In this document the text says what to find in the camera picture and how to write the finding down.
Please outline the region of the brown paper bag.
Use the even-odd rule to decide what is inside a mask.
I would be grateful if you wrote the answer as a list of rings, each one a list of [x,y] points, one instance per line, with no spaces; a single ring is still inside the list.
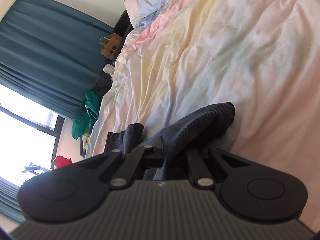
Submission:
[[[102,36],[98,41],[101,45],[100,54],[109,60],[113,60],[121,41],[122,37],[118,34],[111,34],[108,37]]]

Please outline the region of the pastel tie-dye bed sheet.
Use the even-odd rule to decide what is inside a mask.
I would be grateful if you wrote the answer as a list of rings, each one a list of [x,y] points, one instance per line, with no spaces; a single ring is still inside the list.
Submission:
[[[107,134],[163,127],[213,103],[235,119],[220,147],[299,178],[319,229],[319,0],[170,0],[126,39],[87,157]]]

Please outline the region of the left teal curtain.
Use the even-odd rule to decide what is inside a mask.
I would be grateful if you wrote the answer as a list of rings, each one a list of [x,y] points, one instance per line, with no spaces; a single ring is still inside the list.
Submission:
[[[25,217],[18,204],[17,195],[20,187],[1,177],[0,209],[1,215],[16,224],[23,224]]]

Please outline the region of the teal curtain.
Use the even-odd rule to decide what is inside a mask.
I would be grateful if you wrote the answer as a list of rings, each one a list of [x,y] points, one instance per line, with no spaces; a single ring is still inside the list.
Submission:
[[[25,217],[18,204],[17,195],[20,187],[1,177],[0,209],[1,215],[16,224],[23,224]]]
[[[1,20],[1,84],[74,119],[104,66],[106,23],[53,0],[16,0]]]

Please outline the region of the black bedside chair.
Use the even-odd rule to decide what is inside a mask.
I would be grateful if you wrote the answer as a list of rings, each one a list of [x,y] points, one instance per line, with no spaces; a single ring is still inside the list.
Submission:
[[[121,37],[120,44],[115,51],[115,55],[114,55],[113,59],[112,60],[106,59],[103,68],[107,64],[110,64],[112,67],[114,67],[115,62],[116,62],[116,60],[117,60],[117,58],[118,58],[119,54],[121,53],[121,50],[124,46],[126,37],[131,31],[133,31],[133,26],[130,22],[130,18],[129,18],[127,11],[124,10],[124,12],[120,16],[119,20],[117,21],[117,23],[114,27],[114,33]]]

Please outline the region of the black framed window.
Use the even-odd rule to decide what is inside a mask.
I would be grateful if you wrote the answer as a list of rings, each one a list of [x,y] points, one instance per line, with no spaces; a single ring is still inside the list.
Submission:
[[[64,118],[1,86],[1,177],[21,186],[30,163],[51,169]]]

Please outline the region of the black corduroy trousers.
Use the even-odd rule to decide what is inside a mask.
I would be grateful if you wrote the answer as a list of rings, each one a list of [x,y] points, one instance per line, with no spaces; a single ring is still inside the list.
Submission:
[[[234,117],[235,107],[231,102],[208,105],[161,129],[150,139],[143,139],[142,124],[130,124],[119,133],[107,134],[105,150],[119,149],[123,153],[130,153],[138,146],[155,145],[156,138],[160,137],[164,154],[163,166],[148,169],[143,179],[185,179],[187,152],[206,150],[211,143],[226,133]]]

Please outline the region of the red cloth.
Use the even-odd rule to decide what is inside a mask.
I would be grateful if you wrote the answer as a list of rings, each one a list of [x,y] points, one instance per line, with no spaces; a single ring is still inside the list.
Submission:
[[[67,157],[64,157],[64,156],[61,156],[61,155],[58,155],[53,160],[53,165],[54,165],[55,169],[62,168],[62,167],[68,166],[68,165],[72,165],[72,163],[73,162],[72,162],[71,158],[67,158]]]

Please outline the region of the right teal curtain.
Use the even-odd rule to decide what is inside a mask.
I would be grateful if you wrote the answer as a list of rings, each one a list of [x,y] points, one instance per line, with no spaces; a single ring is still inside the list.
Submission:
[[[16,0],[1,20],[1,84],[74,119],[104,66],[106,23],[53,0]]]

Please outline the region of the yellow knitted cloth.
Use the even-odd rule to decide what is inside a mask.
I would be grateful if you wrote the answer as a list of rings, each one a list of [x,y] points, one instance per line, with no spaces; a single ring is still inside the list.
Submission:
[[[88,143],[91,137],[91,132],[86,132],[84,135],[81,136],[82,148],[83,152],[86,153],[88,149]]]

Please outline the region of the green clothing pile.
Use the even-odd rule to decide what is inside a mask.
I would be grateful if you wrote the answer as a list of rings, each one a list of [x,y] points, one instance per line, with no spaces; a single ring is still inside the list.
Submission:
[[[99,117],[102,99],[103,93],[98,90],[97,86],[92,87],[85,94],[80,111],[72,123],[71,134],[74,139],[78,139],[93,128]]]

